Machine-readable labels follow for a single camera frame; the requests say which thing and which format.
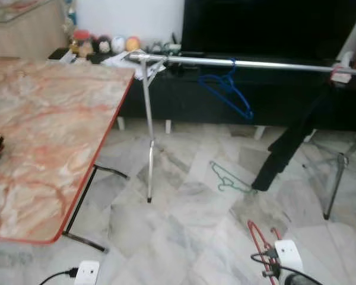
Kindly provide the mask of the red lidded snack jar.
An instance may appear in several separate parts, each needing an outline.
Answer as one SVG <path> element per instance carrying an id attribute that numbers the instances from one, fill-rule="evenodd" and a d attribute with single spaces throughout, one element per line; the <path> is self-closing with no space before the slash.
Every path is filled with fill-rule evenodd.
<path id="1" fill-rule="evenodd" d="M 88 30 L 75 30 L 71 36 L 70 51 L 80 59 L 93 53 L 92 36 Z"/>

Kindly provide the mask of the blue plastic hanger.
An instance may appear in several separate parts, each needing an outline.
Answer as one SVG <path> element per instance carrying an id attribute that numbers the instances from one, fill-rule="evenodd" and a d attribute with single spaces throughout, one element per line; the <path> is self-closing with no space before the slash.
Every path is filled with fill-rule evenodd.
<path id="1" fill-rule="evenodd" d="M 252 121 L 254 118 L 254 112 L 252 110 L 251 105 L 249 104 L 249 101 L 246 99 L 246 97 L 243 95 L 243 93 L 237 88 L 235 82 L 233 81 L 233 74 L 237 70 L 237 64 L 235 63 L 235 59 L 230 59 L 232 61 L 231 63 L 231 70 L 228 71 L 228 73 L 219 76 L 216 74 L 200 74 L 198 78 L 198 83 L 200 86 L 204 87 L 208 92 L 212 93 L 213 95 L 216 96 L 216 98 L 219 98 L 219 100 L 223 103 L 225 103 L 227 106 L 232 108 L 237 114 L 243 117 L 243 119 L 246 119 L 247 121 Z M 224 92 L 221 93 L 218 90 L 214 89 L 208 84 L 208 81 L 215 81 L 217 86 Z M 238 106 L 237 104 L 233 103 L 227 96 L 226 94 L 232 93 L 237 95 L 239 98 L 240 102 L 242 103 L 242 106 Z"/>

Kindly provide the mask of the black flat television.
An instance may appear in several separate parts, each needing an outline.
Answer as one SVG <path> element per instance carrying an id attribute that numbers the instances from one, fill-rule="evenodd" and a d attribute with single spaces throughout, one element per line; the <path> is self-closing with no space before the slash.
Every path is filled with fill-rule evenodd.
<path id="1" fill-rule="evenodd" d="M 336 59 L 356 0 L 185 0 L 186 53 L 292 61 Z"/>

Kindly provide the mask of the white pink tissue packet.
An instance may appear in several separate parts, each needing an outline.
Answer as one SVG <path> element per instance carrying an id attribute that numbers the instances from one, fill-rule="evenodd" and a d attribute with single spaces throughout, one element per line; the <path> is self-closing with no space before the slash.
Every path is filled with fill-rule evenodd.
<path id="1" fill-rule="evenodd" d="M 351 69 L 351 59 L 354 55 L 353 51 L 346 51 L 343 55 L 341 55 L 340 59 L 335 65 L 340 65 L 340 69 Z M 352 78 L 352 75 L 349 73 L 338 72 L 338 75 L 341 79 L 341 84 L 347 84 Z"/>

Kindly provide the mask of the white paper stack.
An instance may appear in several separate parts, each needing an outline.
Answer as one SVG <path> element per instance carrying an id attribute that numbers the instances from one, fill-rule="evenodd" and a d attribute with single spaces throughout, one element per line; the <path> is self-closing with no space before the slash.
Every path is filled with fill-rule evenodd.
<path id="1" fill-rule="evenodd" d="M 105 65 L 109 67 L 121 67 L 121 68 L 132 68 L 135 70 L 134 77 L 136 79 L 143 79 L 144 76 L 144 68 L 143 66 L 137 61 L 134 62 L 128 59 L 129 52 L 121 52 L 120 54 L 113 55 L 108 59 L 103 60 L 100 65 Z M 147 65 L 147 74 L 148 76 L 152 76 L 156 73 L 162 72 L 166 69 L 163 64 L 156 62 L 154 64 Z"/>

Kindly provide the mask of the black white mouse plush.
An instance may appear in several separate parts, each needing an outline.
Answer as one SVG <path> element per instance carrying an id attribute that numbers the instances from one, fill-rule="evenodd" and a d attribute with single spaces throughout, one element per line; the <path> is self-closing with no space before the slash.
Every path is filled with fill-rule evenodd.
<path id="1" fill-rule="evenodd" d="M 112 39 L 110 36 L 102 35 L 92 41 L 94 51 L 99 54 L 110 54 L 112 52 Z"/>

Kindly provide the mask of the black printed shirt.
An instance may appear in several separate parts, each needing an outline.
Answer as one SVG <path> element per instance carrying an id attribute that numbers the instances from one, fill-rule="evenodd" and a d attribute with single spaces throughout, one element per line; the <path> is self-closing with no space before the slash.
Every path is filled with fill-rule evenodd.
<path id="1" fill-rule="evenodd" d="M 328 81 L 328 86 L 314 98 L 313 102 L 309 103 L 306 111 L 297 120 L 290 123 L 283 134 L 268 147 L 270 155 L 252 182 L 252 190 L 256 192 L 269 190 L 276 176 L 288 166 L 304 138 L 311 135 L 314 130 L 314 122 L 326 111 L 330 100 L 337 97 L 347 86 L 347 83 L 337 83 L 333 79 Z"/>

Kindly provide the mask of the silver metal clothes rack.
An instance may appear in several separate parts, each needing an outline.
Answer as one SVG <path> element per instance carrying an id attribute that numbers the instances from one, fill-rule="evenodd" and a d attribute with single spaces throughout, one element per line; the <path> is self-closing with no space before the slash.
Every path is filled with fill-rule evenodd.
<path id="1" fill-rule="evenodd" d="M 164 64 L 178 63 L 178 64 L 197 64 L 197 65 L 207 65 L 207 66 L 222 66 L 231 67 L 231 60 L 226 59 L 197 59 L 191 57 L 181 57 L 181 56 L 170 56 L 170 55 L 151 55 L 143 52 L 130 52 L 128 59 L 139 62 L 144 68 L 144 76 L 142 79 L 142 89 L 144 95 L 144 106 L 147 117 L 148 133 L 149 133 L 149 155 L 148 155 L 148 182 L 147 182 L 147 201 L 151 203 L 152 198 L 152 176 L 153 176 L 153 158 L 154 158 L 154 126 L 151 111 L 151 101 L 150 101 L 150 84 L 153 79 L 156 78 L 157 74 L 148 76 L 147 65 L 151 61 L 159 62 Z M 264 69 L 281 69 L 281 70 L 298 70 L 298 71 L 318 71 L 318 72 L 332 72 L 333 67 L 326 66 L 313 66 L 313 65 L 298 65 L 298 64 L 282 64 L 273 62 L 255 62 L 255 61 L 238 61 L 235 60 L 237 67 L 241 68 L 264 68 Z M 339 69 L 339 72 L 349 73 L 356 75 L 356 69 Z"/>

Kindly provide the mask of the green plastic hanger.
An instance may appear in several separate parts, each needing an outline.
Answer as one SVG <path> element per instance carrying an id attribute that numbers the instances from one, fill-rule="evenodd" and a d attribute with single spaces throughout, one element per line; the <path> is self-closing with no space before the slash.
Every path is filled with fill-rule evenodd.
<path id="1" fill-rule="evenodd" d="M 230 190 L 235 190 L 238 192 L 248 193 L 251 192 L 251 188 L 243 182 L 240 178 L 237 178 L 234 174 L 227 171 L 218 163 L 211 161 L 209 166 L 214 174 L 218 177 L 218 190 L 221 192 L 226 192 Z"/>

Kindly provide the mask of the black television cabinet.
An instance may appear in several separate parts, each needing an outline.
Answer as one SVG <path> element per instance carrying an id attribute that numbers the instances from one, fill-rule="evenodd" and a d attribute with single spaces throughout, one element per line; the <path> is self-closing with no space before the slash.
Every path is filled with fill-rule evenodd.
<path id="1" fill-rule="evenodd" d="M 221 66 L 184 66 L 179 74 L 162 71 L 149 87 L 155 121 L 206 124 L 288 126 L 308 112 L 316 129 L 356 131 L 356 77 L 349 84 L 328 84 L 327 73 L 238 68 L 233 81 L 252 108 L 246 119 L 237 109 L 243 101 L 234 93 L 228 103 L 216 97 L 216 81 L 199 84 L 202 74 L 225 74 Z"/>

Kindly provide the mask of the beige furniture piece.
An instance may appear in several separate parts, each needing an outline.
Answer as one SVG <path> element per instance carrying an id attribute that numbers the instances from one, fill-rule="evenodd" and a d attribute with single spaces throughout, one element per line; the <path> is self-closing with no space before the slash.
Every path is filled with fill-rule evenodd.
<path id="1" fill-rule="evenodd" d="M 0 0 L 0 57 L 47 59 L 67 47 L 62 0 Z"/>

